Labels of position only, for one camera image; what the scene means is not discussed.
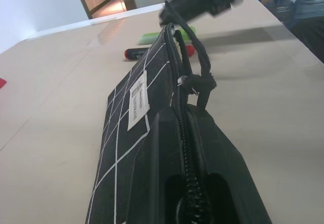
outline blue water jug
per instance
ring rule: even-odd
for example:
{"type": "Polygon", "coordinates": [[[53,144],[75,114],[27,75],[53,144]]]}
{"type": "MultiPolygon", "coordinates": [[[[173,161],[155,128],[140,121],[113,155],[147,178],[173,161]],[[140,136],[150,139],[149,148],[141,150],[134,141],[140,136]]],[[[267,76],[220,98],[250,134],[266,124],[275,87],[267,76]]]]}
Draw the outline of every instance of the blue water jug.
{"type": "Polygon", "coordinates": [[[324,16],[324,0],[296,0],[293,22],[324,16]]]}
{"type": "Polygon", "coordinates": [[[273,0],[265,7],[285,26],[289,26],[294,12],[294,2],[291,0],[273,0]]]}

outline black zipper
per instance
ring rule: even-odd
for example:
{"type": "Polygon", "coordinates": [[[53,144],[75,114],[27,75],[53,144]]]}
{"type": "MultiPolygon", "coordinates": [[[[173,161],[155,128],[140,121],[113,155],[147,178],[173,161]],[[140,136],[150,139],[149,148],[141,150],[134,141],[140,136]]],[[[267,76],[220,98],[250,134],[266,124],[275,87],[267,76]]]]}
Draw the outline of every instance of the black zipper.
{"type": "MultiPolygon", "coordinates": [[[[175,64],[176,76],[184,75],[183,65],[177,51],[172,34],[173,25],[166,26],[165,40],[170,53],[169,59],[175,64]]],[[[179,120],[180,134],[182,140],[183,166],[185,177],[184,196],[184,223],[207,224],[211,223],[210,204],[207,194],[203,188],[199,170],[195,160],[192,137],[189,137],[187,123],[187,95],[181,86],[177,87],[177,116],[179,120]]]]}

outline fabric label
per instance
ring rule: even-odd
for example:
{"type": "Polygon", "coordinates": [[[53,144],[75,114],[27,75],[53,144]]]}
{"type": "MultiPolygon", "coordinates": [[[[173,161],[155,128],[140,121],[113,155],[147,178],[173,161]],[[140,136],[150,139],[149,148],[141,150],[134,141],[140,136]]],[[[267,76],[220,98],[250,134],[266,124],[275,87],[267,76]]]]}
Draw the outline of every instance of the fabric label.
{"type": "Polygon", "coordinates": [[[128,129],[133,128],[148,112],[150,106],[147,97],[146,70],[130,88],[130,108],[128,129]]]}

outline table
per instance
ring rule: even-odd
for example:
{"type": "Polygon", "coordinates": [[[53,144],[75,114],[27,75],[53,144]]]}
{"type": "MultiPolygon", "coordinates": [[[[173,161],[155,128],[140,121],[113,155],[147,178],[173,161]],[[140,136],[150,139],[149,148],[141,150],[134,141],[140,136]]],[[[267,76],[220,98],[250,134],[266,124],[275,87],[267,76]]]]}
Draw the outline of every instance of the table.
{"type": "MultiPolygon", "coordinates": [[[[159,30],[157,14],[0,55],[0,223],[84,223],[107,96],[134,65],[124,50],[159,30]]],[[[207,110],[242,153],[273,223],[323,223],[323,64],[257,0],[190,25],[218,83],[207,110]]],[[[196,56],[191,63],[197,71],[196,56]]]]}

